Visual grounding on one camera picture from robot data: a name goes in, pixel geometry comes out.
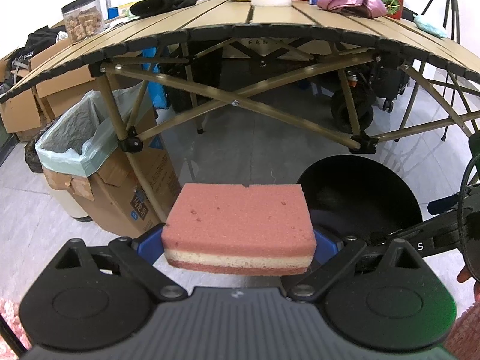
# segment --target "table top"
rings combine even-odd
[[[436,38],[403,19],[327,12],[306,1],[293,1],[291,7],[252,7],[250,3],[200,0],[192,7],[130,21],[70,45],[21,79],[1,100],[67,71],[127,52],[188,41],[266,36],[372,47],[426,61],[480,83],[480,58],[453,40]]]

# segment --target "gray ribbed surface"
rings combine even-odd
[[[439,347],[408,355],[359,348],[325,324],[315,306],[277,288],[196,288],[164,304],[135,337],[92,353],[34,348],[25,360],[455,360]]]

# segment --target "green flower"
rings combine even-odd
[[[400,10],[399,0],[382,0],[385,8],[387,8],[387,15],[394,15]]]

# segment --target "blue gripper pad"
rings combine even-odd
[[[317,242],[313,258],[320,264],[325,264],[339,252],[341,243],[328,238],[327,235],[316,229],[313,229],[313,233],[315,234],[315,240]]]
[[[152,227],[140,237],[134,239],[131,247],[149,264],[153,264],[163,254],[163,223]]]

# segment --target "metal screw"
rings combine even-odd
[[[179,298],[183,295],[183,289],[175,285],[165,286],[160,290],[160,295],[169,299]]]
[[[315,293],[315,289],[309,284],[298,284],[292,288],[292,293],[300,298],[307,298]]]
[[[236,291],[233,291],[231,293],[232,297],[234,297],[235,299],[238,299],[238,298],[241,298],[243,295],[245,295],[243,292],[241,292],[240,290],[236,290]]]

